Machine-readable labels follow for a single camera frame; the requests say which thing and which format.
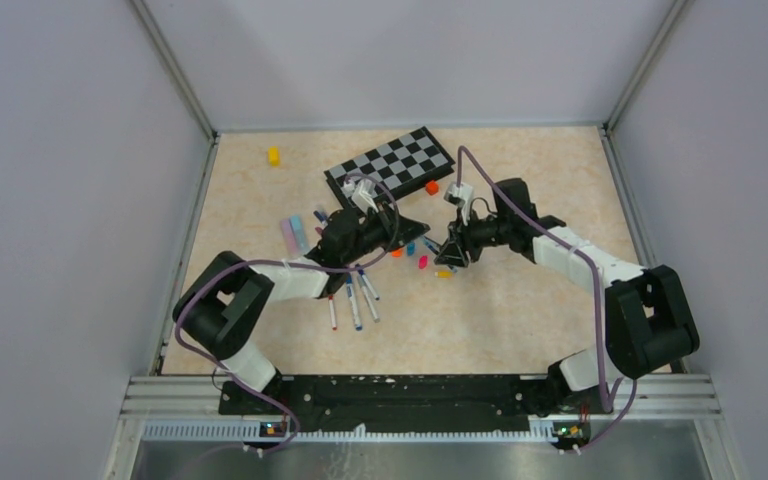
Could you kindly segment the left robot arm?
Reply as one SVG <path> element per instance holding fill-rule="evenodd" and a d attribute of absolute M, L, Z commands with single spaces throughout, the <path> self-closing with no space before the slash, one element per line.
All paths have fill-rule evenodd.
<path fill-rule="evenodd" d="M 360 260 L 389 253 L 430 231 L 388 205 L 361 215 L 355 209 L 332 213 L 316 245 L 291 260 L 246 261 L 220 252 L 176 303 L 175 336 L 191 338 L 198 349 L 244 384 L 243 401 L 257 413 L 279 404 L 277 369 L 251 336 L 269 304 L 293 299 L 324 299 L 346 285 Z"/>

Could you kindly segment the blue gel pen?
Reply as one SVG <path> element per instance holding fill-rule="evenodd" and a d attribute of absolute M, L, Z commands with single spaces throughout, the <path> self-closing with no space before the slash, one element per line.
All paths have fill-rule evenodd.
<path fill-rule="evenodd" d="M 422 241 L 423 241 L 424 245 L 425 245 L 425 246 L 426 246 L 426 247 L 427 247 L 427 248 L 428 248 L 428 249 L 429 249 L 429 250 L 430 250 L 430 251 L 431 251 L 431 252 L 432 252 L 434 255 L 438 255 L 438 254 L 440 253 L 440 244 L 439 244 L 439 243 L 437 243 L 436 241 L 434 241 L 434 240 L 430 239 L 430 238 L 429 238 L 429 237 L 427 237 L 427 236 L 424 236 L 424 237 L 422 238 Z"/>

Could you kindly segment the white marker blue cap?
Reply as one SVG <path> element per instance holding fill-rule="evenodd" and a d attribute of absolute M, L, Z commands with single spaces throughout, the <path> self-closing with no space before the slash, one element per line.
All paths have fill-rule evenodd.
<path fill-rule="evenodd" d="M 363 324 L 359 312 L 359 304 L 357 302 L 355 285 L 351 274 L 349 274 L 346 278 L 346 293 L 349 300 L 354 328 L 356 331 L 362 331 Z"/>

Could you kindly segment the blue capped whiteboard marker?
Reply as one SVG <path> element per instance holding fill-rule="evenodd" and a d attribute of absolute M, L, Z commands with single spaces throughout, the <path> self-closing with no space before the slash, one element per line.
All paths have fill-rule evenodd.
<path fill-rule="evenodd" d="M 338 324 L 338 315 L 337 315 L 337 308 L 336 308 L 336 302 L 333 295 L 330 295 L 328 297 L 328 307 L 329 307 L 329 315 L 330 315 L 330 326 L 333 331 L 337 331 L 339 324 Z"/>

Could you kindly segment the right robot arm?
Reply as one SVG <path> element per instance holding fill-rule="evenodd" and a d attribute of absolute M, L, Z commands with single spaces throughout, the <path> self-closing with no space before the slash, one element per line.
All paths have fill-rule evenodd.
<path fill-rule="evenodd" d="M 495 211 L 480 217 L 472 207 L 471 186 L 448 186 L 444 198 L 458 211 L 435 262 L 466 268 L 484 249 L 506 246 L 593 296 L 599 340 L 549 367 L 546 397 L 554 409 L 572 412 L 592 387 L 638 379 L 699 349 L 698 330 L 674 269 L 624 261 L 561 219 L 539 215 L 521 179 L 495 183 L 493 197 Z"/>

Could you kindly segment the white marker grey cap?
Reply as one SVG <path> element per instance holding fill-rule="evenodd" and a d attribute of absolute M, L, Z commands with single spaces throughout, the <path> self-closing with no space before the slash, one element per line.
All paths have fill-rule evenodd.
<path fill-rule="evenodd" d="M 364 299 L 370 311 L 370 314 L 372 315 L 373 322 L 379 323 L 381 321 L 381 316 L 375 306 L 375 302 L 379 300 L 379 297 L 377 296 L 376 292 L 369 284 L 368 278 L 364 270 L 361 269 L 359 265 L 357 265 L 356 268 L 357 268 L 357 274 L 359 277 L 359 283 L 361 286 L 362 294 L 364 296 Z"/>

